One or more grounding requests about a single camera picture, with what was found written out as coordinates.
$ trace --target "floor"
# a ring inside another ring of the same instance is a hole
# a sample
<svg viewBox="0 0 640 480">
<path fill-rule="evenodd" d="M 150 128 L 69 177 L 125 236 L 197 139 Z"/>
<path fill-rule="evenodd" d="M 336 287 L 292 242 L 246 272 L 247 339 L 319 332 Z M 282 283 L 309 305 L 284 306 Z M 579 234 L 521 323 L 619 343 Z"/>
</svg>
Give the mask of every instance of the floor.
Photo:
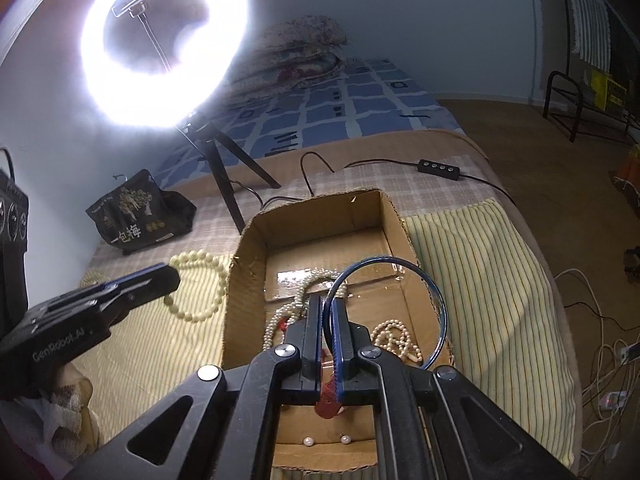
<svg viewBox="0 0 640 480">
<path fill-rule="evenodd" d="M 442 101 L 466 133 L 488 155 L 495 172 L 518 204 L 554 274 L 577 267 L 588 277 L 604 316 L 625 328 L 640 325 L 640 285 L 627 282 L 623 251 L 640 244 L 640 220 L 611 184 L 607 171 L 617 169 L 628 147 L 606 140 L 579 137 L 570 143 L 538 108 L 483 101 Z M 572 276 L 558 281 L 564 304 L 586 301 L 589 291 Z M 600 345 L 600 323 L 588 310 L 568 309 L 583 386 L 590 382 L 594 353 Z M 617 338 L 633 343 L 639 331 L 622 332 L 605 322 L 605 342 Z M 620 389 L 624 372 L 608 390 Z M 622 423 L 612 428 L 611 443 L 620 452 L 608 465 L 604 459 L 585 471 L 586 478 L 638 478 L 640 424 L 632 432 L 640 383 Z M 584 408 L 585 426 L 597 420 Z M 583 447 L 597 449 L 608 423 L 586 432 Z"/>
</svg>

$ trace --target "white wall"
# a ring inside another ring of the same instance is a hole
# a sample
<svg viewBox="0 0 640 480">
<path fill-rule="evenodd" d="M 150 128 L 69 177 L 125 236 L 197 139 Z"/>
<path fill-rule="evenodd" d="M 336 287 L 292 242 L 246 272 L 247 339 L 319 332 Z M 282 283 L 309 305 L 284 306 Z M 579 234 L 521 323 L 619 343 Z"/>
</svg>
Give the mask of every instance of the white wall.
<svg viewBox="0 0 640 480">
<path fill-rule="evenodd" d="M 153 171 L 180 142 L 117 128 L 95 109 L 78 53 L 91 1 L 45 0 L 0 66 L 0 144 L 30 198 L 30 305 L 77 286 L 98 243 L 84 210 L 116 186 L 112 175 Z"/>
<path fill-rule="evenodd" d="M 251 0 L 250 25 L 303 14 L 335 18 L 350 54 L 389 57 L 436 95 L 530 97 L 533 0 Z"/>
</svg>

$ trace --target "ring light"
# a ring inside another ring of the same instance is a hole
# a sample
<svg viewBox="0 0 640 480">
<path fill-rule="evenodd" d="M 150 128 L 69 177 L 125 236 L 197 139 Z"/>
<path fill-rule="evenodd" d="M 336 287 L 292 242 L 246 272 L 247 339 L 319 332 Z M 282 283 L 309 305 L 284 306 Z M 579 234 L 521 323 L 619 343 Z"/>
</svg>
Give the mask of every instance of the ring light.
<svg viewBox="0 0 640 480">
<path fill-rule="evenodd" d="M 225 75 L 244 33 L 246 0 L 205 0 L 208 21 L 185 42 L 166 74 L 134 72 L 105 52 L 105 20 L 116 1 L 96 0 L 84 24 L 81 55 L 89 92 L 117 123 L 171 126 L 209 97 Z"/>
</svg>

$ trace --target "light stand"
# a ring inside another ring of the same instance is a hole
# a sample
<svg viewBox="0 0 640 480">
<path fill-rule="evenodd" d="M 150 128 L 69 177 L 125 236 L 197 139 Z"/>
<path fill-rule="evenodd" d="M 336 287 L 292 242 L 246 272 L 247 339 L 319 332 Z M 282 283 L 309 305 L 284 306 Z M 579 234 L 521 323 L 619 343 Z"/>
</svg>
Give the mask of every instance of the light stand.
<svg viewBox="0 0 640 480">
<path fill-rule="evenodd" d="M 151 40 L 158 56 L 162 61 L 162 65 L 167 72 L 171 71 L 171 65 L 169 60 L 164 54 L 162 46 L 158 42 L 158 38 L 153 33 L 148 19 L 146 18 L 146 10 L 148 9 L 147 0 L 132 0 L 126 4 L 119 11 L 114 8 L 111 9 L 113 15 L 116 18 L 123 16 L 126 12 L 132 18 L 137 18 L 145 28 L 145 32 Z M 216 184 L 222 195 L 222 199 L 225 201 L 226 207 L 229 209 L 231 218 L 234 220 L 238 232 L 242 233 L 244 226 L 244 218 L 240 208 L 238 207 L 238 201 L 234 193 L 234 188 L 226 173 L 225 165 L 222 162 L 220 156 L 220 150 L 218 149 L 218 142 L 228 149 L 233 155 L 235 155 L 241 162 L 250 168 L 256 175 L 263 179 L 273 189 L 280 188 L 280 184 L 269 174 L 263 167 L 260 166 L 247 152 L 245 152 L 236 142 L 227 134 L 221 132 L 211 121 L 209 121 L 202 113 L 195 111 L 189 116 L 188 122 L 184 128 L 176 129 L 186 137 L 186 139 L 204 156 L 209 169 L 216 179 Z"/>
</svg>

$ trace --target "black bag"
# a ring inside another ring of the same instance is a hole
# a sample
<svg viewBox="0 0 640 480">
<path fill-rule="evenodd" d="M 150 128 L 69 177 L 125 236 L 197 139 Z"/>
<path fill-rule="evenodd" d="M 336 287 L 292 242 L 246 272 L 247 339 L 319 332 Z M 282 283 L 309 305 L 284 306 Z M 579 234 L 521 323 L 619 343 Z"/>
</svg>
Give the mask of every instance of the black bag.
<svg viewBox="0 0 640 480">
<path fill-rule="evenodd" d="M 187 234 L 196 206 L 163 191 L 147 170 L 136 173 L 86 210 L 102 239 L 124 255 Z"/>
</svg>

